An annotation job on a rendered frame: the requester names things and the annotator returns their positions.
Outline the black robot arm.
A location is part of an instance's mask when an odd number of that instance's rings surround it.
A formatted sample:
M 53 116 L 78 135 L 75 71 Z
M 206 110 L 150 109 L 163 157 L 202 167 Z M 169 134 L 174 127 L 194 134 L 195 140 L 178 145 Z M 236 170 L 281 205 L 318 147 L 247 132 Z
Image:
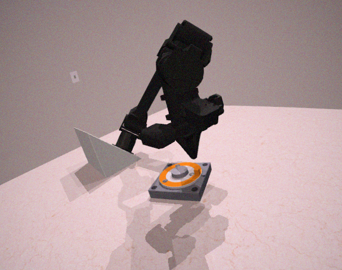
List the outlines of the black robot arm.
M 141 140 L 141 130 L 147 127 L 147 111 L 161 87 L 163 90 L 176 89 L 186 92 L 200 85 L 204 68 L 211 61 L 212 39 L 211 35 L 187 20 L 176 25 L 169 39 L 165 40 L 158 51 L 155 74 L 138 106 L 125 116 L 119 128 L 122 132 L 115 146 L 132 152 L 136 140 Z M 186 103 L 177 99 L 178 124 L 187 122 L 198 131 L 205 131 L 216 125 L 219 115 L 224 112 L 222 96 L 214 94 L 204 99 L 200 98 L 198 93 L 193 96 L 194 99 Z M 183 121 L 183 118 L 186 121 Z

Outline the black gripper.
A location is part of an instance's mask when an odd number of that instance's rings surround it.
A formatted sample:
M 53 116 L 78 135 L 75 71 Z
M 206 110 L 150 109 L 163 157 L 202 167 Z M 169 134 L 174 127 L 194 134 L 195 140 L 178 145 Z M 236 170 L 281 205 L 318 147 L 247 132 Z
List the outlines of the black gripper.
M 175 142 L 185 150 L 188 156 L 197 159 L 199 143 L 202 131 L 197 130 L 187 122 L 178 124 L 176 116 L 177 99 L 182 103 L 190 102 L 194 99 L 194 94 L 199 93 L 198 88 L 191 91 L 178 91 L 176 89 L 163 90 L 160 96 L 161 101 L 165 101 L 169 114 L 166 120 L 171 120 L 169 124 L 155 123 L 141 130 L 140 139 L 143 145 L 156 149 L 163 149 Z

